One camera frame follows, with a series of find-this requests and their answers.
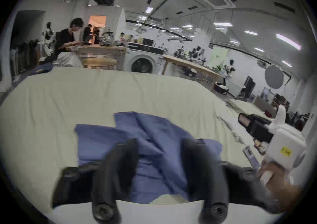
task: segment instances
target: mattress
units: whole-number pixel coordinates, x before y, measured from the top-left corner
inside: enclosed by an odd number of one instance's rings
[[[27,77],[0,107],[3,165],[22,194],[43,214],[60,171],[77,166],[76,124],[115,126],[113,114],[136,111],[169,119],[195,138],[222,143],[221,158],[250,166],[219,112],[238,113],[197,82],[122,71],[55,67]],[[253,152],[261,161],[260,154]]]
[[[252,103],[247,103],[247,102],[240,101],[240,100],[235,100],[235,99],[229,99],[229,100],[227,100],[227,102],[238,113],[245,113],[245,114],[248,114],[248,115],[256,114],[256,115],[259,115],[260,117],[263,117],[263,118],[271,120],[270,118],[268,118],[265,115],[265,113],[262,110],[260,110],[258,107],[256,107]]]

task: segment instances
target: yellow label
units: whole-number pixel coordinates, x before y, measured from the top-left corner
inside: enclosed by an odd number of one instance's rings
[[[287,147],[282,147],[281,154],[285,155],[286,157],[289,157],[291,153],[292,153],[291,149]]]

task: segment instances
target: washing machine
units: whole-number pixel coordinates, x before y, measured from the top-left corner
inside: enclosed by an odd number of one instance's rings
[[[162,49],[144,44],[128,43],[123,70],[160,74],[163,69],[163,63]]]

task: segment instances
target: round wooden table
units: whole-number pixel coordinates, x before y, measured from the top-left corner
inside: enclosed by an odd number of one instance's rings
[[[89,57],[82,61],[84,68],[115,70],[118,61],[107,57]]]

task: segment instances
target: washing machine door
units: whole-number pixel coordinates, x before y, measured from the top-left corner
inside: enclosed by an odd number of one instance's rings
[[[153,58],[148,55],[137,55],[129,62],[130,71],[142,73],[156,72],[156,65]]]

